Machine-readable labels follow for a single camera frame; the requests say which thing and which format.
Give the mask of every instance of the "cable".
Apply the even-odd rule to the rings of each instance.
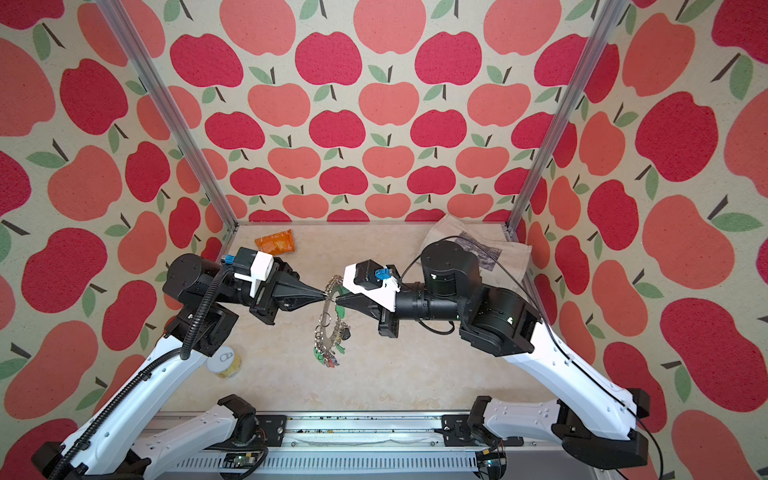
[[[538,311],[539,311],[539,314],[541,314],[541,312],[543,311],[543,309],[542,309],[542,308],[541,308],[539,305],[537,305],[537,304],[536,304],[536,302],[535,302],[535,300],[534,300],[534,297],[533,297],[533,296],[532,296],[530,293],[528,293],[528,291],[525,289],[525,287],[524,287],[524,286],[522,286],[522,284],[521,284],[520,282],[518,282],[518,279],[514,278],[514,277],[512,276],[512,274],[511,274],[511,273],[509,273],[509,270],[507,270],[506,268],[504,268],[504,265],[502,265],[501,263],[499,263],[499,261],[498,261],[498,260],[496,260],[496,257],[492,256],[492,255],[491,255],[491,254],[490,254],[490,253],[489,253],[489,252],[488,252],[488,251],[485,249],[485,247],[484,247],[484,246],[482,246],[480,243],[478,243],[478,242],[474,241],[474,240],[473,240],[473,239],[471,239],[471,238],[467,238],[467,237],[461,237],[461,236],[459,236],[459,235],[450,235],[450,236],[448,236],[448,237],[443,237],[443,238],[441,238],[440,240],[437,240],[437,241],[435,241],[435,242],[432,242],[432,243],[430,243],[429,245],[433,245],[434,243],[442,242],[443,240],[449,240],[449,239],[452,239],[452,238],[461,238],[461,239],[462,239],[462,240],[464,240],[465,242],[469,242],[469,243],[471,243],[471,244],[475,245],[475,247],[479,248],[479,249],[480,249],[480,250],[481,250],[483,253],[485,253],[485,255],[487,255],[487,256],[488,256],[488,258],[490,258],[491,260],[493,260],[493,261],[496,263],[496,265],[498,265],[499,267],[501,267],[501,269],[502,269],[502,270],[504,270],[504,273],[506,273],[506,274],[507,274],[507,276],[508,276],[509,278],[511,278],[511,279],[512,279],[512,281],[513,281],[513,282],[515,282],[515,284],[517,284],[517,286],[520,288],[520,290],[522,290],[522,292],[523,292],[523,293],[525,293],[525,295],[526,295],[526,296],[528,297],[528,299],[531,301],[531,303],[533,304],[533,306],[535,306],[535,307],[538,309]],[[411,265],[413,265],[414,263],[416,263],[417,259],[418,259],[418,258],[420,258],[420,257],[421,257],[421,254],[419,254],[419,256],[418,256],[418,257],[416,257],[416,258],[415,258],[415,259],[414,259],[414,260],[411,262]],[[406,272],[408,272],[408,269],[409,269],[409,268],[411,268],[411,265],[408,265],[408,268],[406,268]],[[602,386],[602,385],[601,385],[601,384],[600,384],[600,383],[599,383],[599,382],[598,382],[596,379],[592,378],[592,376],[591,376],[589,373],[587,373],[587,371],[586,371],[586,370],[584,370],[583,368],[581,368],[581,366],[580,366],[580,365],[579,365],[577,362],[574,362],[574,360],[573,360],[573,359],[572,359],[572,358],[571,358],[571,357],[570,357],[570,356],[569,356],[569,355],[568,355],[568,354],[565,352],[565,350],[563,350],[563,349],[562,349],[562,347],[560,347],[560,345],[558,344],[557,340],[555,340],[555,338],[554,338],[554,333],[552,332],[552,328],[549,326],[549,322],[548,322],[548,321],[546,321],[546,320],[544,320],[544,321],[543,321],[543,324],[544,324],[544,325],[547,327],[547,333],[549,333],[549,337],[551,338],[552,342],[554,343],[554,346],[555,346],[555,347],[557,347],[557,349],[558,349],[558,350],[560,350],[560,353],[562,353],[562,354],[563,354],[563,356],[564,356],[564,357],[565,357],[567,360],[569,360],[571,363],[573,363],[573,365],[575,365],[577,369],[579,369],[579,370],[580,370],[582,373],[584,373],[584,375],[585,375],[585,376],[586,376],[588,379],[590,379],[590,380],[592,381],[592,383],[594,383],[595,385],[597,385],[597,386],[600,388],[600,390],[602,390],[603,392],[605,392],[605,393],[606,393],[608,396],[610,396],[610,397],[611,397],[613,400],[615,400],[616,402],[618,402],[618,403],[619,403],[621,406],[623,406],[623,407],[626,407],[626,405],[624,404],[624,402],[622,402],[621,400],[617,399],[617,398],[616,398],[616,397],[615,397],[615,396],[614,396],[614,395],[613,395],[611,392],[608,392],[608,391],[605,389],[605,387],[603,387],[603,386]],[[650,437],[651,441],[653,441],[654,445],[656,446],[656,450],[657,450],[657,452],[658,452],[658,454],[659,454],[659,480],[661,480],[661,479],[662,479],[662,477],[664,476],[664,454],[662,454],[662,453],[661,453],[661,447],[659,446],[659,443],[658,443],[658,442],[656,441],[656,439],[654,438],[654,434],[652,434],[652,433],[650,432],[650,430],[648,430],[648,427],[646,427],[646,426],[645,426],[645,424],[643,423],[643,421],[642,421],[640,418],[638,418],[638,417],[637,417],[637,414],[636,414],[635,412],[632,412],[632,409],[629,409],[629,408],[627,408],[627,411],[628,411],[628,412],[629,412],[629,413],[630,413],[630,414],[631,414],[631,415],[634,417],[634,419],[635,419],[635,420],[637,420],[637,422],[638,422],[638,423],[640,423],[640,426],[641,426],[641,427],[643,427],[643,430],[645,430],[645,432],[646,432],[646,433],[648,434],[648,436]]]

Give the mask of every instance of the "apple stem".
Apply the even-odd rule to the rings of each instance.
[[[11,230],[15,231],[18,235],[21,235],[22,237],[24,235],[29,235],[29,232],[27,230],[24,230],[23,228],[15,226],[13,223],[7,220],[0,220],[0,223],[10,228]]]
[[[61,158],[64,159],[65,162],[69,162],[69,159],[67,158],[67,155],[65,155],[64,151],[61,149],[61,147],[58,146],[58,143],[56,143],[56,139],[53,139],[53,148],[56,149],[59,155],[61,155]]]
[[[645,170],[641,171],[640,174],[637,175],[634,179],[635,180],[640,180],[643,177],[645,177],[645,174],[648,173],[648,171],[650,170],[651,167],[653,167],[653,165],[648,165],[647,167],[645,167]]]
[[[125,140],[127,140],[127,139],[128,139],[128,136],[127,136],[127,135],[125,134],[125,132],[124,132],[124,131],[123,131],[123,130],[120,128],[120,125],[118,125],[118,124],[114,124],[114,127],[115,127],[115,128],[117,128],[118,132],[120,133],[120,135],[121,135],[121,136],[122,136],[122,137],[123,137]]]
[[[45,22],[42,22],[41,25],[43,26],[43,28],[45,28],[45,31],[51,36],[51,38],[53,38],[53,41],[56,42],[56,45],[58,45],[59,47],[62,47],[62,48],[66,48],[64,45],[61,44],[61,42],[58,40],[58,38],[56,38],[56,35],[53,35],[53,32],[51,31],[50,28],[48,28],[48,26],[45,24]]]
[[[682,6],[680,7],[680,11],[677,13],[677,17],[674,18],[674,20],[677,22],[677,20],[680,19],[680,16],[683,14],[683,11],[688,6],[688,0],[684,0]]]
[[[642,270],[640,270],[640,273],[637,274],[634,280],[632,280],[632,285],[637,284],[637,282],[639,282],[640,279],[643,278],[644,276],[645,276],[645,269],[643,268]]]
[[[723,75],[725,75],[726,72],[728,72],[728,70],[730,70],[730,68],[733,67],[733,64],[736,63],[736,60],[738,60],[740,56],[741,56],[741,53],[737,53],[733,58],[731,58],[730,61],[725,65],[725,67],[723,67],[723,70],[720,70],[720,72],[718,72],[717,75],[715,75],[715,78],[710,80],[710,83],[713,81],[720,80],[723,77]]]
[[[728,204],[728,196],[726,195],[723,197],[723,199],[720,201],[720,203],[717,204],[717,207],[715,207],[714,210],[712,210],[712,213],[707,216],[707,220],[712,220],[715,218],[715,215],[717,215],[725,206]]]
[[[616,116],[614,117],[614,123],[616,123],[616,120],[619,119],[619,115],[621,114],[622,110],[624,110],[624,102],[621,102],[621,106],[619,107],[619,111],[616,112]]]
[[[192,20],[192,15],[190,15],[190,11],[187,10],[187,6],[184,4],[184,0],[179,0],[179,3],[181,3],[181,8],[184,9],[184,14],[187,16],[187,18]]]

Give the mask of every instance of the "red apple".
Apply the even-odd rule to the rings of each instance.
[[[230,175],[230,185],[236,192],[253,195],[277,195],[280,182],[272,172],[261,167],[252,169],[238,168]]]
[[[149,283],[134,280],[120,287],[117,299],[104,312],[104,344],[118,352],[133,345],[156,306],[157,292]]]
[[[236,87],[243,82],[243,65],[235,51],[216,35],[181,35],[170,46],[170,62],[195,87]]]
[[[200,209],[194,200],[182,197],[168,217],[168,236],[179,248],[187,248],[194,231],[200,226]]]
[[[151,202],[160,187],[170,179],[170,164],[155,144],[143,141],[125,162],[125,183],[141,202]]]
[[[346,34],[315,32],[296,46],[296,70],[313,85],[351,85],[360,78],[362,59],[357,45]]]
[[[369,222],[371,219],[362,210],[336,210],[328,214],[329,222]]]
[[[456,175],[450,167],[421,167],[408,176],[408,190],[414,194],[444,195],[456,186]]]
[[[467,122],[456,110],[430,110],[411,124],[411,140],[420,147],[453,148],[467,136]]]
[[[205,133],[216,146],[227,150],[264,146],[264,132],[258,123],[241,111],[223,114],[220,111],[205,120]]]
[[[721,47],[743,48],[753,59],[768,64],[765,25],[762,0],[725,0],[712,25],[712,40]]]
[[[481,64],[482,50],[473,34],[442,31],[419,47],[415,70],[426,84],[466,85],[477,76]]]
[[[678,91],[660,100],[637,128],[634,146],[672,182],[689,180],[709,163],[717,148],[717,120],[709,107]]]
[[[120,82],[103,65],[89,58],[61,75],[61,104],[72,123],[87,134],[101,135],[128,113]]]
[[[357,148],[366,139],[366,127],[354,112],[320,112],[310,122],[312,141],[323,148]]]
[[[406,222],[437,222],[445,216],[439,208],[414,210],[406,217]]]
[[[29,177],[16,160],[0,151],[0,217],[27,203],[32,195]]]
[[[630,246],[640,228],[637,202],[624,192],[619,180],[603,182],[594,189],[587,205],[589,220],[612,250]]]
[[[368,177],[358,167],[331,167],[320,174],[319,182],[332,195],[360,195],[368,190]]]
[[[584,293],[589,285],[589,258],[581,251],[578,238],[573,235],[562,237],[554,249],[554,262],[571,293]]]
[[[57,230],[45,248],[27,260],[22,295],[38,312],[63,312],[76,304],[106,264],[107,247],[99,237],[80,228]]]
[[[63,14],[62,0],[0,3],[0,24],[15,30],[26,30],[34,27],[42,18],[61,18]]]

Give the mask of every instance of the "apple wallpaper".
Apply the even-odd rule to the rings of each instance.
[[[165,50],[161,20],[126,6]],[[0,24],[0,478],[29,480],[29,454],[90,418],[180,308],[166,265],[215,258],[225,232],[164,125],[142,126],[149,97],[95,4],[0,2]]]

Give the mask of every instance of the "apple leaf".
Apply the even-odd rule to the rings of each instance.
[[[581,101],[581,120],[587,120],[587,114],[589,113],[589,98],[584,96],[584,100]]]
[[[435,85],[427,91],[426,95],[424,95],[424,100],[432,100],[434,97],[440,95],[440,92],[442,92],[442,85]]]
[[[83,313],[85,316],[91,316],[96,307],[96,293],[94,292],[94,289],[86,286],[80,301],[83,304]]]
[[[523,150],[519,154],[515,155],[515,157],[512,158],[512,161],[518,161],[518,160],[522,160],[523,158],[528,158],[528,157],[531,156],[531,152],[532,151],[533,151],[532,148],[529,148],[527,150]]]
[[[688,5],[688,8],[685,9],[685,12],[683,12],[678,21],[680,23],[690,22],[701,15],[704,10],[707,10],[707,7],[712,5],[714,1],[715,0],[696,0],[694,3]]]
[[[78,403],[78,406],[76,406],[75,410],[82,410],[84,408],[87,408],[94,403],[98,402],[98,400],[101,398],[102,395],[104,395],[104,392],[106,392],[107,389],[96,389],[93,392],[89,392],[83,399]]]
[[[659,172],[655,168],[651,168],[645,176],[645,193],[648,194],[648,198],[651,200],[656,197],[656,190],[659,188]]]
[[[592,6],[594,5],[595,0],[581,0],[575,7],[573,7],[573,10],[571,10],[568,13],[568,16],[565,17],[566,20],[575,20],[576,18],[583,17],[587,12],[589,12],[592,9]]]
[[[422,152],[422,153],[419,155],[419,160],[424,160],[425,158],[427,158],[427,157],[431,156],[431,155],[432,155],[432,154],[434,154],[434,153],[435,153],[435,148],[434,148],[434,147],[430,147],[430,148],[427,148],[426,150],[424,150],[424,151],[423,151],[423,152]]]
[[[128,233],[128,227],[122,223],[112,225],[104,231],[104,234],[109,235],[110,237],[122,237],[126,233]]]
[[[538,97],[536,97],[536,100],[534,100],[534,103],[540,104],[543,101],[547,101],[550,98],[554,97],[554,94],[558,93],[558,89],[560,87],[551,87],[544,90]]]
[[[147,349],[147,345],[149,344],[149,329],[147,327],[141,329],[141,334],[139,335],[139,343],[141,344],[142,350]]]
[[[281,136],[279,136],[279,135],[270,135],[270,138],[272,139],[273,142],[275,142],[276,144],[280,145],[281,147],[288,148],[288,142],[286,142],[285,139],[282,138]]]
[[[637,20],[637,7],[634,6],[634,4],[629,4],[629,9],[627,10],[627,17],[624,19],[624,28],[627,29],[627,33],[629,35],[632,35],[632,32],[634,31],[634,23]]]
[[[489,65],[485,70],[488,72],[488,77],[493,83],[500,84],[504,81],[504,75],[502,75],[502,71],[493,65]]]
[[[725,232],[747,232],[763,226],[755,217],[737,213],[718,215],[712,224]]]
[[[41,60],[45,60],[51,54],[51,39],[45,32],[45,27],[40,24],[32,29],[32,43],[35,44],[35,50]]]
[[[485,146],[485,139],[478,134],[472,134],[472,141],[475,142],[475,145],[478,147]]]
[[[590,323],[587,325],[587,330],[589,330],[589,333],[592,334],[592,336],[596,339],[604,339],[605,334],[602,330],[600,330],[600,327],[595,325],[594,323]]]
[[[634,288],[640,295],[646,298],[664,298],[664,294],[661,292],[661,290],[648,282],[636,283]]]
[[[11,234],[8,233],[8,228],[0,223],[0,262],[5,260],[8,253],[11,251]]]
[[[320,5],[319,0],[305,0],[304,5],[301,5],[301,12],[299,12],[299,20],[307,20],[312,18],[317,12],[317,6]]]
[[[594,255],[597,257],[597,259],[600,259],[600,255],[603,253],[603,237],[598,235],[594,238]]]
[[[317,89],[317,91],[315,92],[315,97],[312,100],[321,101],[325,99],[325,97],[327,97],[330,93],[331,93],[331,86],[323,85],[322,87]]]
[[[371,138],[382,147],[386,147],[386,139],[379,134],[371,134]]]
[[[172,22],[179,18],[181,13],[181,3],[179,0],[167,0],[163,7],[163,20],[166,22]]]
[[[432,10],[432,18],[445,16],[445,14],[450,12],[451,8],[453,8],[454,1],[455,0],[440,0],[437,6],[435,6],[435,9]]]
[[[690,374],[685,366],[679,366],[674,371],[674,389],[677,390],[677,394],[680,400],[685,402],[690,396]]]
[[[130,88],[132,92],[134,92],[136,95],[146,95],[147,91],[144,90],[144,87],[141,86],[141,84],[134,80],[129,80],[125,82],[125,86]]]
[[[107,140],[109,140],[109,148],[112,150],[112,153],[118,151],[118,148],[120,148],[120,135],[118,134],[118,128],[114,125],[112,125],[109,133],[107,133]]]
[[[384,71],[381,68],[375,65],[368,65],[368,70],[371,72],[371,75],[373,75],[373,77],[377,81],[380,81],[384,84],[386,83],[386,73],[384,73]]]
[[[16,374],[27,364],[27,359],[10,359],[0,363],[0,380]]]
[[[258,78],[261,83],[267,85],[272,84],[272,78],[270,77],[270,74],[266,73],[261,68],[248,67],[248,70],[250,70],[250,73],[252,73],[254,77]]]
[[[625,114],[622,114],[617,120],[616,120],[616,126],[617,127],[626,127],[633,121],[637,120],[637,114],[633,111],[628,111]]]
[[[57,154],[52,154],[47,151],[34,152],[27,157],[27,160],[31,161],[35,165],[46,168],[59,168],[64,166],[67,162]]]
[[[752,70],[752,59],[746,55],[741,55],[730,70],[730,93],[739,100],[743,100],[746,91],[750,89]]]

